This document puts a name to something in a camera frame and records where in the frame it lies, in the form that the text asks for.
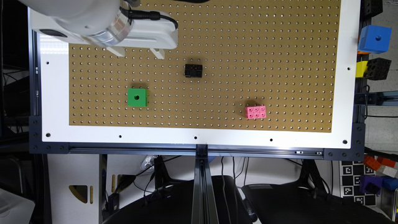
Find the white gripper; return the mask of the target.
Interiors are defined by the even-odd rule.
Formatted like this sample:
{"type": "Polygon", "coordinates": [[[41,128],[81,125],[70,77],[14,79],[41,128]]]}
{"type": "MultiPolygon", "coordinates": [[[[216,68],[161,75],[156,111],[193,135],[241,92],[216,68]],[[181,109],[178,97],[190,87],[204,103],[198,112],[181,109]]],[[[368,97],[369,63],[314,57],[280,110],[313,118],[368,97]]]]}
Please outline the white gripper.
{"type": "MultiPolygon", "coordinates": [[[[51,17],[30,10],[30,23],[32,30],[37,33],[51,36],[71,44],[90,44],[82,37],[65,30],[51,17]]],[[[107,47],[106,50],[118,57],[125,57],[123,47],[151,48],[150,51],[159,60],[165,59],[164,49],[174,49],[178,43],[178,30],[173,22],[167,19],[159,21],[134,20],[132,29],[127,37],[116,43],[116,46],[107,47]]]]}

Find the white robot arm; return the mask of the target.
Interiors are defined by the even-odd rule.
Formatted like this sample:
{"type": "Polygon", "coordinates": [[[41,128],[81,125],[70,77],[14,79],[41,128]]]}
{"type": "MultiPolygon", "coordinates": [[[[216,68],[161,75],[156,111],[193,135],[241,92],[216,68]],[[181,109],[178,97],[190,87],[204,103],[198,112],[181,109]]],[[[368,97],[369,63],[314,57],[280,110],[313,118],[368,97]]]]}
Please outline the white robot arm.
{"type": "Polygon", "coordinates": [[[21,0],[34,31],[70,44],[104,48],[118,57],[127,47],[150,49],[158,58],[178,44],[178,23],[162,11],[140,10],[132,0],[21,0]]]}

